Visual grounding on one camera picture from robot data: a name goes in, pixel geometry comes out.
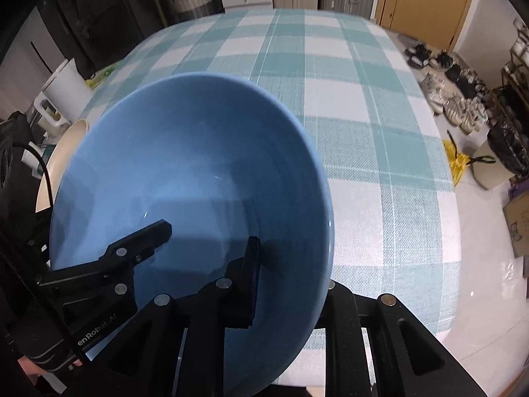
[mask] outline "blue bowl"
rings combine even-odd
[[[51,221],[53,269],[94,261],[165,219],[173,236],[134,275],[138,307],[223,275],[248,236],[263,244],[256,317],[226,331],[226,395],[274,381],[307,341],[334,247],[329,185],[299,121],[276,98],[220,74],[173,76],[130,94],[83,140]]]

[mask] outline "hand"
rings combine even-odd
[[[30,361],[30,359],[28,359],[26,356],[19,358],[19,364],[33,385],[36,384],[36,380],[38,379],[39,375],[46,373],[45,370],[41,369],[34,362]]]

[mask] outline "cardboard box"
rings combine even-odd
[[[511,200],[503,208],[515,257],[529,256],[529,192]]]

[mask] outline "table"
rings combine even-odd
[[[132,91],[192,71],[249,79],[294,113],[329,177],[333,279],[368,297],[395,294],[446,336],[461,258],[456,197],[432,112],[386,32],[349,15],[285,9],[180,23],[139,44],[82,116],[94,124]],[[323,385],[324,348],[317,330],[277,383]]]

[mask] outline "trash bin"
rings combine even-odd
[[[202,18],[218,12],[215,0],[173,0],[173,7],[181,21]]]

